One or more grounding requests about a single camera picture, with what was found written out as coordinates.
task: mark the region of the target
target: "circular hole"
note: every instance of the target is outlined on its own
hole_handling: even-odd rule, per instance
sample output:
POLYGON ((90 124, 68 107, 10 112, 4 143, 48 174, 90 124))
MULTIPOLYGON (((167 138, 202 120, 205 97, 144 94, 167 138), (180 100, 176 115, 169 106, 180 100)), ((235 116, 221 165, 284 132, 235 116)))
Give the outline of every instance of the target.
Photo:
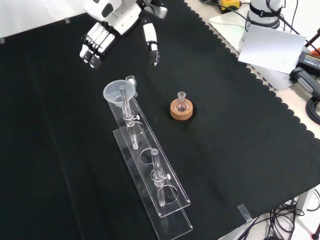
POLYGON ((130 135, 140 135, 144 131, 144 128, 144 125, 139 121, 134 121, 133 125, 126 127, 130 135))
POLYGON ((153 148, 146 148, 140 153, 140 160, 144 164, 152 164, 151 150, 153 148))
POLYGON ((165 204, 173 204, 178 199, 178 190, 172 185, 163 185, 158 190, 158 198, 161 199, 161 194, 164 195, 165 204))

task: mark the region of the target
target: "yellow device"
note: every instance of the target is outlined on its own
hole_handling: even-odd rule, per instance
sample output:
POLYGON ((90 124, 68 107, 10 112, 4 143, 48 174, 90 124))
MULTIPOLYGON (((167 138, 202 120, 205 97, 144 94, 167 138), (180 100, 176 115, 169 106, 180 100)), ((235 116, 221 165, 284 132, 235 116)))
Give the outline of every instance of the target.
MULTIPOLYGON (((240 1, 238 0, 218 0, 218 3, 222 6, 231 8, 233 10, 237 10, 240 8, 240 1)), ((218 6, 218 7, 222 14, 230 12, 228 9, 224 7, 221 7, 221 6, 218 6)))

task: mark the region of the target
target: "robotic arm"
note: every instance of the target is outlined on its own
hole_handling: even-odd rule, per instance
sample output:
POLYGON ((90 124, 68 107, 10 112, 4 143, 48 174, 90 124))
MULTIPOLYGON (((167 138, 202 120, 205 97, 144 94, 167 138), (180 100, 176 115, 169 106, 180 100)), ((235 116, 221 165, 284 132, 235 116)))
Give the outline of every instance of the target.
POLYGON ((80 57, 85 63, 97 69, 112 46, 135 23, 142 22, 149 61, 154 66, 158 64, 156 30, 142 10, 164 19, 168 10, 161 0, 87 0, 84 9, 101 22, 97 22, 82 39, 80 57))

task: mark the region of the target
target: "wooden base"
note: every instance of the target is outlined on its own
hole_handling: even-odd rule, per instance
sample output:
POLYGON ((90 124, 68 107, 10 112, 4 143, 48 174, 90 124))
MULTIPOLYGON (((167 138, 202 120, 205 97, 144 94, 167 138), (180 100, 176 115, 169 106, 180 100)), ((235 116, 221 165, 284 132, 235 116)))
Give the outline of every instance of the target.
POLYGON ((170 113, 171 113, 171 116, 174 118, 174 119, 177 119, 177 120, 180 120, 180 121, 183 121, 183 120, 187 120, 189 119, 191 116, 192 116, 192 113, 194 111, 194 106, 192 104, 192 102, 189 100, 189 99, 186 99, 187 102, 189 103, 189 109, 187 111, 177 111, 175 109, 175 102, 177 101, 178 99, 175 99, 171 102, 170 104, 170 113))

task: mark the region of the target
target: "scalloped edge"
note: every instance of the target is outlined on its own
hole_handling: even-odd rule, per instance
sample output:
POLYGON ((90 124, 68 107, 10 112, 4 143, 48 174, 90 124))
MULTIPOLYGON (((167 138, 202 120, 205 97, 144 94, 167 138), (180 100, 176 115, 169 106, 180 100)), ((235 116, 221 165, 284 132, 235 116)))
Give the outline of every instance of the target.
MULTIPOLYGON (((212 33, 212 35, 217 38, 221 45, 227 49, 227 51, 236 59, 238 60, 239 58, 239 52, 219 33, 218 30, 216 30, 213 26, 210 26, 208 24, 206 24, 205 21, 203 21, 203 19, 200 17, 200 15, 193 10, 187 2, 185 2, 185 0, 175 0, 175 1, 182 1, 183 4, 185 5, 185 7, 187 9, 189 9, 189 11, 196 15, 197 18, 201 21, 201 23, 212 33)), ((308 127, 301 122, 301 119, 296 115, 296 113, 289 108, 289 106, 283 102, 283 99, 281 97, 278 96, 278 90, 276 88, 274 88, 262 75, 261 73, 259 73, 253 66, 251 66, 250 64, 247 63, 243 63, 243 66, 245 66, 246 69, 248 69, 248 72, 250 72, 251 75, 254 75, 255 79, 258 80, 261 85, 263 86, 263 89, 268 90, 268 92, 270 94, 273 95, 273 97, 275 97, 277 99, 277 102, 279 102, 282 106, 284 106, 284 108, 290 113, 290 115, 292 115, 292 117, 294 119, 298 119, 298 124, 301 125, 301 127, 303 128, 303 130, 306 131, 307 135, 309 135, 311 138, 315 139, 318 144, 320 144, 320 138, 315 137, 315 134, 308 129, 308 127)))

